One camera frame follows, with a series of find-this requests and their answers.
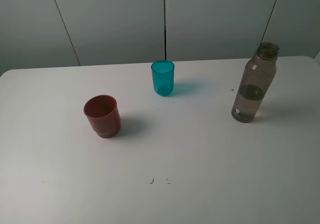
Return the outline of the red plastic cup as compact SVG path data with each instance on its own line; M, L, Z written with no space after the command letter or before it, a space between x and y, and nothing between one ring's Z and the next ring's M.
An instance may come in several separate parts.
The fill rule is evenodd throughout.
M120 131L118 104L112 96L99 95L91 98L84 105L83 112L98 136L111 138Z

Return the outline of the teal transparent plastic cup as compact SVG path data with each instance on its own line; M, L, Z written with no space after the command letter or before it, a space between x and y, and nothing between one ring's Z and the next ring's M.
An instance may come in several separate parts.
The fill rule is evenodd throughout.
M151 65L154 91L160 96L168 96L174 89L175 65L169 60L158 60Z

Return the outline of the brown transparent water bottle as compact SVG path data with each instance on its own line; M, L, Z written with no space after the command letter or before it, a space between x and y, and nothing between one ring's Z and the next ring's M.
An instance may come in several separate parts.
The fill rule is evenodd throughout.
M247 62L233 103L231 115L242 123L251 122L276 74L279 46L262 42Z

